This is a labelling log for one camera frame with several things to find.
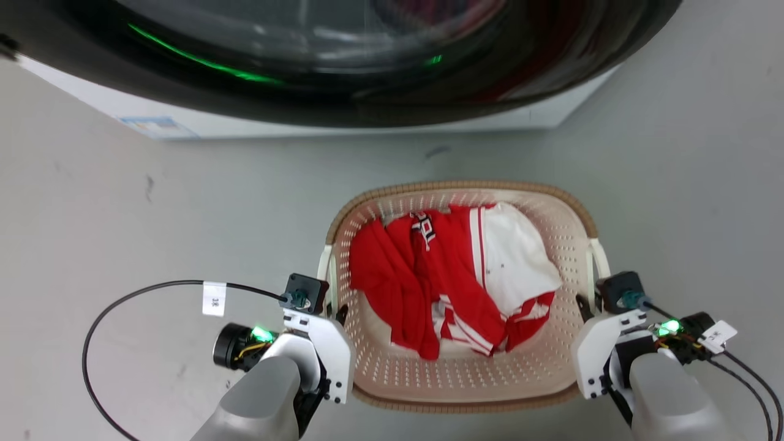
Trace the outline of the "blue white energy label sticker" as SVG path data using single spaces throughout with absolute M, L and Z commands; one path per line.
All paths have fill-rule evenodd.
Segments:
M 116 120 L 152 139 L 188 140 L 199 138 L 199 134 L 168 116 L 117 117 Z

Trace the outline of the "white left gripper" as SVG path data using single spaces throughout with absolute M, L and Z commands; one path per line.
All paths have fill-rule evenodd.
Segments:
M 314 345 L 317 357 L 331 380 L 330 397 L 336 404 L 347 404 L 352 393 L 356 368 L 356 347 L 345 332 L 349 306 L 341 305 L 335 319 L 323 318 L 285 308 L 286 329 L 302 331 Z

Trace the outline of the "red and white garment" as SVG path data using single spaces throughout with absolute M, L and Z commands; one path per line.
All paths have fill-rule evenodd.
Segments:
M 445 341 L 484 356 L 515 349 L 562 285 L 537 227 L 508 203 L 372 221 L 352 239 L 349 271 L 390 343 L 426 360 Z

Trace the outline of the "dark round washing machine door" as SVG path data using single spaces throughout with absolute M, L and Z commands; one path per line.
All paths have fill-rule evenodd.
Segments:
M 0 0 L 0 54 L 196 111 L 454 123 L 605 74 L 682 0 Z

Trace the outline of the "beige perforated plastic laundry basket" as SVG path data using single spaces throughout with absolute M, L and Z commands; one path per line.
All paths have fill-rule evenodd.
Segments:
M 510 203 L 543 237 L 562 287 L 541 330 L 509 353 L 488 358 L 446 344 L 426 361 L 390 344 L 390 329 L 350 287 L 350 243 L 360 228 L 423 209 Z M 317 277 L 330 283 L 325 315 L 345 314 L 355 344 L 353 397 L 373 407 L 418 413 L 487 413 L 549 407 L 579 396 L 571 344 L 584 325 L 578 296 L 595 310 L 595 280 L 610 276 L 594 219 L 559 187 L 513 181 L 435 181 L 363 192 L 346 203 L 328 229 Z

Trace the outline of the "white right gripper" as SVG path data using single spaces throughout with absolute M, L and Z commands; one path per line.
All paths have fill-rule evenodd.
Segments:
M 600 314 L 594 317 L 594 300 L 593 296 L 576 295 L 576 304 L 585 324 L 571 344 L 577 385 L 588 400 L 609 393 L 613 388 L 620 391 L 627 387 L 616 345 L 649 335 L 644 330 L 647 321 L 645 312 L 635 309 L 620 315 Z

